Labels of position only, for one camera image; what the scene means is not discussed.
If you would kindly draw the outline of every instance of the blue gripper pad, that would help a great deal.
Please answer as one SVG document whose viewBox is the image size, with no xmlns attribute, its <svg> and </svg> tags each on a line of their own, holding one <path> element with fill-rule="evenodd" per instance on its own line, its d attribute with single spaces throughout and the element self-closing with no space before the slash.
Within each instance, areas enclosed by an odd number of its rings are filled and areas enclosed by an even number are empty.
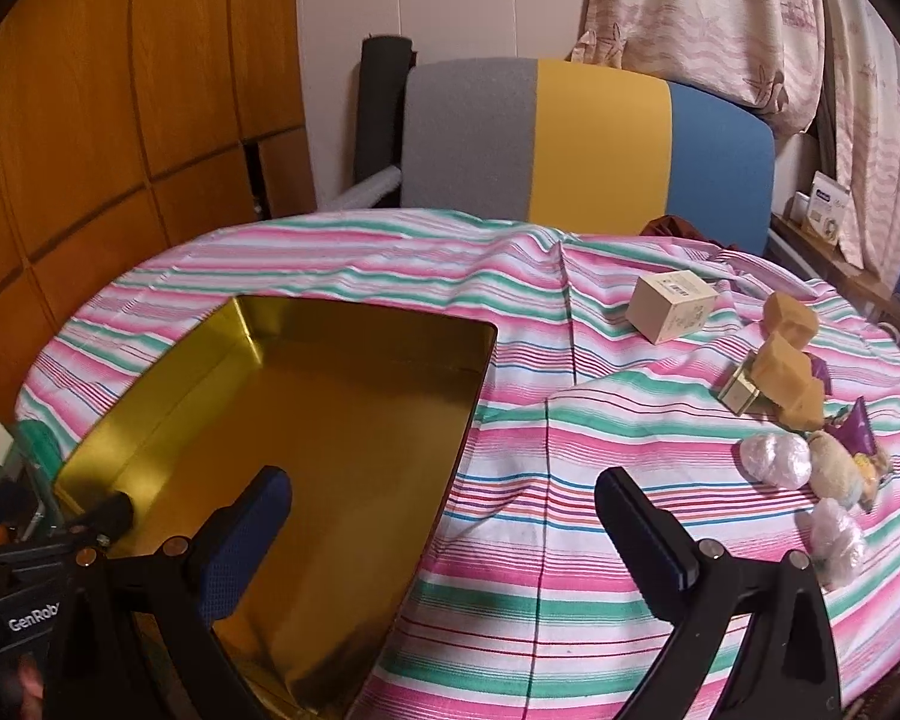
<svg viewBox="0 0 900 720">
<path fill-rule="evenodd" d="M 658 509 L 631 476 L 617 467 L 597 478 L 597 517 L 617 548 L 650 613 L 676 625 L 686 613 L 686 591 L 700 574 L 696 546 L 666 509 Z"/>
<path fill-rule="evenodd" d="M 290 514 L 290 477 L 265 466 L 231 506 L 217 509 L 194 536 L 187 575 L 209 627 L 229 617 Z"/>
</svg>

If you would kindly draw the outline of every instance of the metal screw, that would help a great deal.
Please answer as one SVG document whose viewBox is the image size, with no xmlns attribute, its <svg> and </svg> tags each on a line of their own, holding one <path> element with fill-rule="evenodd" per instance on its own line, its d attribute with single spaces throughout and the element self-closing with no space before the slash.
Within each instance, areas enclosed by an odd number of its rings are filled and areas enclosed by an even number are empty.
<svg viewBox="0 0 900 720">
<path fill-rule="evenodd" d="M 84 547 L 77 552 L 77 565 L 82 565 L 84 568 L 88 565 L 93 565 L 96 559 L 97 551 L 93 547 Z"/>
<path fill-rule="evenodd" d="M 697 547 L 700 549 L 701 555 L 712 557 L 713 560 L 717 560 L 717 557 L 722 557 L 724 552 L 727 552 L 720 541 L 716 541 L 715 538 L 702 538 Z"/>
<path fill-rule="evenodd" d="M 810 559 L 807 557 L 807 553 L 800 552 L 799 549 L 794 549 L 790 552 L 790 562 L 794 568 L 798 568 L 800 571 L 810 565 Z"/>
<path fill-rule="evenodd" d="M 176 557 L 182 555 L 190 547 L 189 541 L 183 536 L 174 536 L 163 542 L 163 554 L 168 557 Z"/>
</svg>

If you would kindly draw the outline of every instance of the chair backrest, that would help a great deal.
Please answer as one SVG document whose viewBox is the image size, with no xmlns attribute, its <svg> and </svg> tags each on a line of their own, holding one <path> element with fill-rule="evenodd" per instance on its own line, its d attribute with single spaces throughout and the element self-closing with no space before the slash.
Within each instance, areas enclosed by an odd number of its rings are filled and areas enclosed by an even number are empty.
<svg viewBox="0 0 900 720">
<path fill-rule="evenodd" d="M 773 135 L 725 100 L 651 76 L 460 59 L 410 71 L 402 169 L 405 207 L 620 235 L 676 214 L 759 254 Z"/>
</svg>

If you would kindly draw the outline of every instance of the patterned curtain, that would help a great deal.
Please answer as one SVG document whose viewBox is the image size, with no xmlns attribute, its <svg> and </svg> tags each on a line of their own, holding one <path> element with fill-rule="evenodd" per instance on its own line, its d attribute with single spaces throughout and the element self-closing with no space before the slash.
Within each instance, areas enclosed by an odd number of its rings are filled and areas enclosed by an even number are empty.
<svg viewBox="0 0 900 720">
<path fill-rule="evenodd" d="M 900 45 L 869 0 L 824 4 L 832 61 L 821 150 L 824 160 L 832 154 L 855 210 L 841 227 L 840 249 L 892 286 L 900 273 Z"/>
<path fill-rule="evenodd" d="M 778 135 L 802 132 L 823 83 L 823 0 L 590 0 L 572 58 L 696 86 Z"/>
</svg>

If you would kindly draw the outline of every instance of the striped tablecloth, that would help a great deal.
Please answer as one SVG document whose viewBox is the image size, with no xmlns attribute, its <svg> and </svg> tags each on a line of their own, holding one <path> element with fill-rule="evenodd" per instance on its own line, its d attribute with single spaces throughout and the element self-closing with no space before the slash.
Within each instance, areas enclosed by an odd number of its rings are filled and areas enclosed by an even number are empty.
<svg viewBox="0 0 900 720">
<path fill-rule="evenodd" d="M 640 274 L 693 269 L 719 292 L 706 327 L 651 346 L 624 312 Z M 130 271 L 77 312 L 17 412 L 64 455 L 154 360 L 234 293 L 361 300 L 493 322 L 499 338 L 436 538 L 353 717 L 608 718 L 663 645 L 593 511 L 597 474 L 626 466 L 694 538 L 778 560 L 802 546 L 808 491 L 741 476 L 759 429 L 713 391 L 762 343 L 772 290 L 821 317 L 812 350 L 832 413 L 864 395 L 895 456 L 857 512 L 863 576 L 828 593 L 849 701 L 900 658 L 900 352 L 823 282 L 670 239 L 575 236 L 449 212 L 309 215 L 221 230 Z M 742 637 L 735 620 L 690 717 L 706 717 Z"/>
</svg>

